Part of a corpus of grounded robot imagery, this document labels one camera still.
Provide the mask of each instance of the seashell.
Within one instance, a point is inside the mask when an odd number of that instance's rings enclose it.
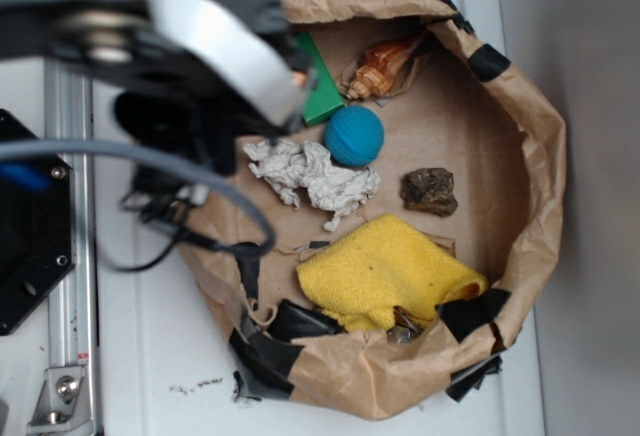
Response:
[[[379,98],[387,94],[398,73],[427,38],[429,32],[404,39],[383,41],[367,49],[362,65],[356,71],[347,90],[349,99]]]

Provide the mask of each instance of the green foam piece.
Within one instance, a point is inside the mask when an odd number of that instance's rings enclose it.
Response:
[[[311,54],[317,71],[316,86],[311,91],[302,111],[302,117],[306,125],[315,126],[326,121],[338,109],[344,107],[344,102],[327,69],[327,65],[324,64],[318,48],[316,48],[313,39],[311,39],[311,35],[307,32],[298,33],[295,39],[300,49]]]

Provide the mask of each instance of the brown paper bag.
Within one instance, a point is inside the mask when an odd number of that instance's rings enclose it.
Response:
[[[259,305],[248,295],[236,261],[182,248],[215,320],[228,338],[250,393],[319,404],[382,419],[452,384],[452,375],[511,346],[558,258],[565,185],[565,126],[538,89],[508,60],[484,45],[448,0],[283,0],[291,22],[311,32],[337,79],[363,43],[402,37],[426,25],[440,42],[413,87],[380,108],[385,145],[371,167],[379,193],[335,233],[330,214],[308,204],[294,211],[240,158],[233,185],[268,215],[278,247],[260,263]],[[291,139],[322,140],[322,127]],[[255,141],[247,138],[239,141]],[[403,208],[403,174],[444,167],[454,174],[459,202],[448,218]],[[455,240],[456,257],[486,275],[492,289],[479,301],[446,307],[411,344],[387,342],[383,331],[344,333],[284,343],[265,329],[278,304],[312,305],[295,268],[313,251],[362,222],[394,213],[428,234]],[[190,226],[228,243],[260,241],[249,219],[211,196]]]

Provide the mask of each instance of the microfiber cloth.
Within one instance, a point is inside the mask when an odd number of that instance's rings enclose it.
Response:
[[[489,287],[484,276],[392,214],[363,224],[297,271],[305,295],[347,331],[389,330],[396,307],[426,328],[436,305]]]

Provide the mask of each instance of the white crumpled paper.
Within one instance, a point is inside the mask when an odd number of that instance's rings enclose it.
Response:
[[[300,208],[297,188],[307,188],[311,205],[334,211],[333,219],[324,224],[325,231],[335,231],[340,218],[353,213],[360,204],[373,198],[380,187],[380,175],[373,169],[362,171],[331,164],[331,153],[319,143],[305,141],[301,145],[280,140],[245,144],[245,153],[258,164],[249,168],[257,178],[264,178],[278,193],[284,204]]]

